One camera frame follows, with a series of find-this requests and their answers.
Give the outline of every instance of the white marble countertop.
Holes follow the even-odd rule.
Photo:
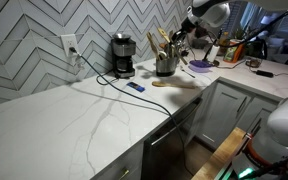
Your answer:
[[[195,52],[197,58],[203,56]],[[135,77],[114,85],[157,102],[171,113],[219,77],[279,98],[288,97],[288,76],[257,76],[244,64],[230,70],[211,68],[212,72],[204,74],[185,67],[195,79],[179,68],[171,77],[156,77],[154,64],[153,60],[136,64]],[[220,66],[233,65],[221,61]],[[288,66],[269,61],[260,69],[288,73]],[[157,80],[198,88],[153,87],[152,81]],[[140,93],[126,86],[129,81],[146,90]],[[161,108],[100,86],[95,78],[0,104],[0,180],[89,179],[167,118]]]

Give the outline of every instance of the electrical outlet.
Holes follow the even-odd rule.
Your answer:
[[[62,39],[66,57],[68,58],[77,57],[77,53],[79,53],[79,50],[78,50],[75,34],[62,35],[61,39]],[[74,47],[77,53],[71,52],[69,49],[70,47]]]

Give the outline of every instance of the wooden board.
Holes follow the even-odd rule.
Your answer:
[[[235,128],[192,180],[215,179],[222,167],[231,159],[232,154],[240,147],[244,135],[245,132],[243,130]]]

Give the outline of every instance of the chevron tile backsplash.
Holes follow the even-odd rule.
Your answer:
[[[115,32],[136,41],[134,63],[153,57],[146,33],[178,30],[191,0],[0,0],[0,103],[95,75],[65,57],[60,35],[75,34],[99,71],[112,68]]]

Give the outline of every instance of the utensil holder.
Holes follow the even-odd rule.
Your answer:
[[[172,76],[178,63],[178,57],[156,60],[156,75],[160,77]]]

